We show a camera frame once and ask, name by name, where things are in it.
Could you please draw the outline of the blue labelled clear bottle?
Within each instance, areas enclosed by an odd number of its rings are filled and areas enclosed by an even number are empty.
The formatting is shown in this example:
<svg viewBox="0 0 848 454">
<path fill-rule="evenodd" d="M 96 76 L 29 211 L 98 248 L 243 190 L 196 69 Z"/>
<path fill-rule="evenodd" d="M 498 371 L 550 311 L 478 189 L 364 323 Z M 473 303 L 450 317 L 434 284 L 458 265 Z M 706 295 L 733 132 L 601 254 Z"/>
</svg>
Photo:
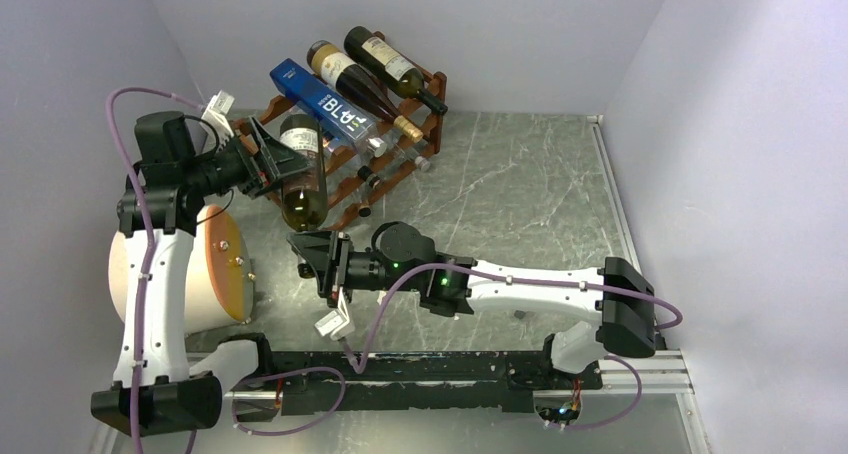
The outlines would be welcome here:
<svg viewBox="0 0 848 454">
<path fill-rule="evenodd" d="M 269 75 L 281 94 L 300 104 L 303 110 L 311 113 L 318 121 L 338 118 L 342 114 L 370 116 L 292 59 L 281 62 Z"/>
</svg>

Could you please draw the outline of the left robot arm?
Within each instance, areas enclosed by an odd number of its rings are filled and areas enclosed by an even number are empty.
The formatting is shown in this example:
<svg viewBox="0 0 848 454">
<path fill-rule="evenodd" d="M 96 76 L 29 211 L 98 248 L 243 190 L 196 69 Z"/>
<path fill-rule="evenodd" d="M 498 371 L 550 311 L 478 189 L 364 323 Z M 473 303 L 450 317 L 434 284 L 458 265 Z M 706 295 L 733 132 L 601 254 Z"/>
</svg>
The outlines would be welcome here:
<svg viewBox="0 0 848 454">
<path fill-rule="evenodd" d="M 261 390 L 277 362 L 261 334 L 221 343 L 197 364 L 185 349 L 186 280 L 197 215 L 213 194 L 237 189 L 258 198 L 306 171 L 307 159 L 249 123 L 253 148 L 238 140 L 195 151 L 186 116 L 140 117 L 141 158 L 130 166 L 117 206 L 127 253 L 127 302 L 120 357 L 111 386 L 91 397 L 92 415 L 133 438 L 216 425 L 224 395 L 241 381 Z"/>
</svg>

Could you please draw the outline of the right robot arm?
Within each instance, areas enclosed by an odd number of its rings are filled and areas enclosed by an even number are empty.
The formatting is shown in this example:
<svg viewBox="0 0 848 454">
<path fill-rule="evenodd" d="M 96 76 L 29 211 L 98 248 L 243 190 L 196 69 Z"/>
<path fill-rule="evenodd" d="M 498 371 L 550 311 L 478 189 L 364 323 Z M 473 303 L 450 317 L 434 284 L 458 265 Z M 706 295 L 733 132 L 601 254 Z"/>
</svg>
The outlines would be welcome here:
<svg viewBox="0 0 848 454">
<path fill-rule="evenodd" d="M 493 310 L 574 319 L 572 327 L 554 333 L 539 363 L 542 380 L 553 388 L 565 387 L 607 355 L 643 359 L 657 350 L 653 288 L 622 258 L 580 270 L 510 267 L 440 252 L 433 239 L 403 222 L 381 225 L 364 251 L 341 231 L 293 233 L 287 241 L 330 309 L 314 324 L 320 336 L 345 343 L 355 330 L 353 293 L 382 293 L 361 353 L 349 356 L 358 373 L 391 298 L 401 292 L 418 294 L 420 307 L 443 317 Z"/>
</svg>

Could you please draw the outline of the green wine bottle silver cap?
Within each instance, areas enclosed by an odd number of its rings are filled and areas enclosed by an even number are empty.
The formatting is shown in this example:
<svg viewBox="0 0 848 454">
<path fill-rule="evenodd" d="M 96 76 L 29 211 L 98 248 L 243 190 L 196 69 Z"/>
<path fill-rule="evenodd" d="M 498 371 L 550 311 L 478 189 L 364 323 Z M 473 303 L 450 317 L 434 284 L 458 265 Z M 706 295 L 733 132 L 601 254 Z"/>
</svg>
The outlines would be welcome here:
<svg viewBox="0 0 848 454">
<path fill-rule="evenodd" d="M 297 232 L 317 230 L 329 211 L 321 126 L 308 114 L 292 114 L 282 122 L 279 139 L 303 155 L 308 164 L 307 170 L 289 177 L 281 189 L 282 217 Z"/>
</svg>

